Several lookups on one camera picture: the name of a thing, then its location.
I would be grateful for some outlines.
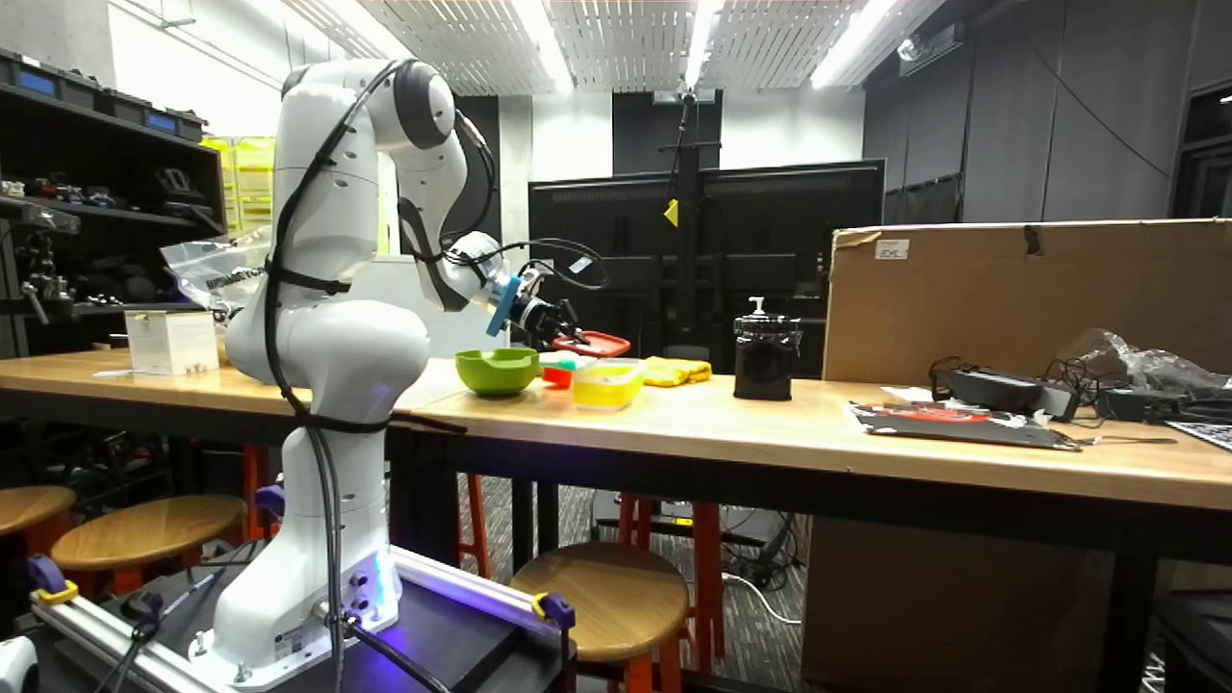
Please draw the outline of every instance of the ceiling light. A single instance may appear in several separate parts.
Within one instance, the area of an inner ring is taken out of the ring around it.
[[[342,42],[354,58],[409,58],[413,52],[387,36],[358,0],[286,0],[296,15]]]
[[[698,0],[693,7],[693,39],[685,61],[685,88],[698,88],[702,67],[707,61],[707,36],[720,26],[723,0]]]
[[[891,3],[898,0],[871,0],[863,13],[850,15],[838,42],[813,69],[813,88],[827,88],[838,81],[838,75],[854,61],[854,53],[865,52],[865,42],[876,36]]]
[[[228,47],[197,36],[197,31],[191,31],[191,26],[197,26],[191,15],[168,21],[168,15],[161,15],[157,7],[148,7],[148,3],[143,3],[143,0],[110,0],[110,7],[123,13],[123,15],[129,15],[129,21],[139,21],[139,25],[147,25],[147,26],[152,26],[152,31],[161,31],[161,36],[168,36],[172,42],[181,42],[181,47],[205,53],[205,58],[213,58],[213,61],[241,75],[241,78],[251,78],[251,81],[256,81],[256,85],[278,88],[279,78],[286,78],[286,67],[279,67],[279,61],[252,61],[252,53],[233,53],[233,52],[228,52]]]
[[[574,92],[574,75],[566,67],[563,42],[554,39],[537,0],[513,0],[514,21],[535,42],[537,67],[545,69],[554,92]]]

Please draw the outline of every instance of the cardboard box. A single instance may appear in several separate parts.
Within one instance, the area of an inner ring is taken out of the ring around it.
[[[859,693],[1090,693],[1111,561],[1092,552],[813,525],[803,682]]]
[[[207,311],[123,311],[136,378],[187,378],[218,371],[218,337]]]
[[[952,355],[1040,378],[1090,327],[1232,374],[1229,220],[854,229],[835,235],[827,283],[832,382],[929,387]],[[816,519],[803,682],[1092,688],[1107,568],[1099,552]]]
[[[1090,327],[1232,374],[1232,220],[835,230],[832,382],[929,382],[939,357],[1040,378]]]

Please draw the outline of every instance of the yellow object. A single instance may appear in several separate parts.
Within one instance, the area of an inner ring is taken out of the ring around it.
[[[666,220],[669,229],[682,229],[682,199],[666,199],[660,220]]]
[[[713,378],[713,368],[698,357],[645,357],[645,371],[641,371],[641,382],[651,391],[677,391],[707,378]]]
[[[574,374],[574,406],[621,412],[641,392],[641,371],[631,364],[589,364]]]
[[[66,588],[59,588],[59,592],[33,588],[32,600],[33,604],[68,604],[68,600],[77,600],[77,592],[80,592],[77,583],[66,583]]]
[[[228,230],[251,235],[272,225],[272,140],[205,140],[218,153]]]

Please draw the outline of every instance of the black monitor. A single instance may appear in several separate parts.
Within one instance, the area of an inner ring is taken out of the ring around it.
[[[808,325],[799,374],[816,378],[832,230],[880,225],[880,164],[707,170],[693,243],[666,225],[669,197],[669,176],[531,187],[531,239],[576,239],[609,270],[601,293],[558,291],[582,325],[626,337],[636,355],[702,347],[728,374],[730,321],[766,298]]]

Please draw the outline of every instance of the black box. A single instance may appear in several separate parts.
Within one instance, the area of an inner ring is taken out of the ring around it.
[[[114,92],[114,88],[105,88],[100,92],[100,111],[123,119],[123,124],[139,124],[147,129],[147,117],[148,117],[148,102],[139,102],[129,92]]]
[[[59,75],[62,78],[62,106],[97,111],[100,110],[100,85],[86,75]]]
[[[147,129],[168,140],[200,143],[205,119],[197,111],[148,110]]]

